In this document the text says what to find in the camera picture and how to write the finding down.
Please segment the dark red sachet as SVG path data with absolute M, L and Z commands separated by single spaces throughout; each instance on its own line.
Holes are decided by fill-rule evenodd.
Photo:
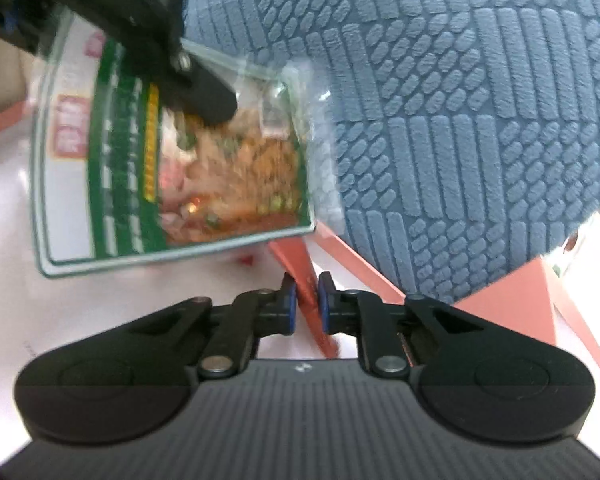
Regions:
M 272 240 L 268 249 L 284 270 L 294 279 L 298 292 L 298 307 L 306 321 L 314 344 L 326 359 L 337 359 L 338 342 L 324 333 L 317 297 L 317 277 L 312 260 L 302 237 Z

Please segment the green clear pickle snack packet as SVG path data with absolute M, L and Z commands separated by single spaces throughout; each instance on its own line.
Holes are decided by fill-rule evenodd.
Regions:
M 305 60 L 254 64 L 188 42 L 238 109 L 211 127 L 61 13 L 35 91 L 30 199 L 49 278 L 230 252 L 344 222 L 329 90 Z

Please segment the pink shoebox base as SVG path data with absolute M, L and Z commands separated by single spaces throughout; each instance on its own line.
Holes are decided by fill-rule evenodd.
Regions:
M 600 456 L 600 212 L 564 246 L 456 305 L 554 344 L 585 364 L 595 396 L 579 439 Z

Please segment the pink shoebox lid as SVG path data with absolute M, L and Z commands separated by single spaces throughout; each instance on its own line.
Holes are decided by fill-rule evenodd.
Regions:
M 183 419 L 155 437 L 120 448 L 69 450 L 33 442 L 12 388 L 36 356 L 141 318 L 191 296 L 225 302 L 240 292 L 275 287 L 282 269 L 272 257 L 248 268 L 229 256 L 46 278 L 36 268 L 28 227 L 31 123 L 0 128 L 0 471 L 23 479 L 188 479 L 195 460 L 215 459 L 208 479 L 242 478 L 228 449 L 252 444 L 265 452 L 277 478 L 374 478 L 370 441 L 335 434 L 329 415 L 295 406 L 281 422 L 267 419 L 238 436 L 213 440 L 191 434 Z

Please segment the blue quilted chair cover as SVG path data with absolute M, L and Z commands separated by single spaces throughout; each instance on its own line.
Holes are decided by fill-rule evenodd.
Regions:
M 463 299 L 600 208 L 600 0 L 188 0 L 186 34 L 327 79 L 343 236 Z

